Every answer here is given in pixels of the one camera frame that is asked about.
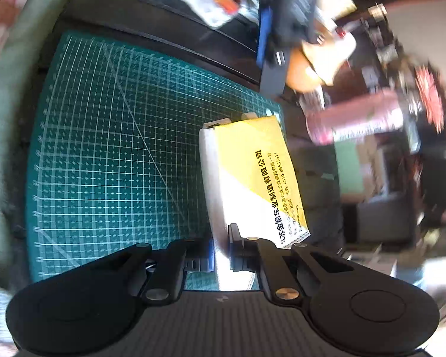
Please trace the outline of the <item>white yellow shopping bag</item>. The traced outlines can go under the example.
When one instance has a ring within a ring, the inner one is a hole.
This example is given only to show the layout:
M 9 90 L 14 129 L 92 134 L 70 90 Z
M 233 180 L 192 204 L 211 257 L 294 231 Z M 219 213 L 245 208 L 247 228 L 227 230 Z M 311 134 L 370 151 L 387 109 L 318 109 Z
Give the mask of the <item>white yellow shopping bag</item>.
M 206 123 L 199 150 L 218 287 L 249 290 L 255 274 L 230 267 L 231 224 L 244 239 L 268 239 L 283 249 L 310 235 L 279 117 L 251 112 L 236 122 Z

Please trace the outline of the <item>orange mushroom teapot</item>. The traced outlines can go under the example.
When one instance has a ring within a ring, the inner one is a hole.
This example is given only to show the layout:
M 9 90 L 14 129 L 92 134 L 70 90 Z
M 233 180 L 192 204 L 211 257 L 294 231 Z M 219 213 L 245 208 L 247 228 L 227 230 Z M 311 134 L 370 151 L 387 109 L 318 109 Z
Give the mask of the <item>orange mushroom teapot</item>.
M 292 49 L 286 85 L 300 93 L 314 91 L 322 85 L 333 85 L 341 66 L 356 49 L 356 40 L 349 32 L 334 32 L 323 43 L 302 42 Z

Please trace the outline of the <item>green cutting mat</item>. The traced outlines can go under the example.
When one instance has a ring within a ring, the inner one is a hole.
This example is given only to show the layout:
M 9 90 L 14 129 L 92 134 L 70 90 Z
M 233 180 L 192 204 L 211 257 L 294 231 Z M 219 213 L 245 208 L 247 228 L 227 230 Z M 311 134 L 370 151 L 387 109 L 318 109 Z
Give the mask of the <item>green cutting mat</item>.
M 147 242 L 210 233 L 199 131 L 279 104 L 185 61 L 81 32 L 55 49 L 31 136 L 26 236 L 38 282 Z

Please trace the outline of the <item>pink drink bottle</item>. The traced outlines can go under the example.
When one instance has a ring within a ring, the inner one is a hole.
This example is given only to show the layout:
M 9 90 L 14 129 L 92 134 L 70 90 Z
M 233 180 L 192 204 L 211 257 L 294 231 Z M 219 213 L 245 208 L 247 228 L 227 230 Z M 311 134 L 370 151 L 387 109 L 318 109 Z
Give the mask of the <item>pink drink bottle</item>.
M 315 144 L 329 145 L 399 130 L 403 110 L 398 93 L 383 89 L 307 115 L 306 127 Z

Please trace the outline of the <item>green board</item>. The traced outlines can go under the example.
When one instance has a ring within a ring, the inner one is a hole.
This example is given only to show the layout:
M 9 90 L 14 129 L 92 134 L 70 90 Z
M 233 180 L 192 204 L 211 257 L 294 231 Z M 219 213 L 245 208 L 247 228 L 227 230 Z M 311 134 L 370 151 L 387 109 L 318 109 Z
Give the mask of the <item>green board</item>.
M 334 147 L 341 200 L 345 204 L 359 203 L 365 196 L 356 143 L 342 141 L 335 143 Z

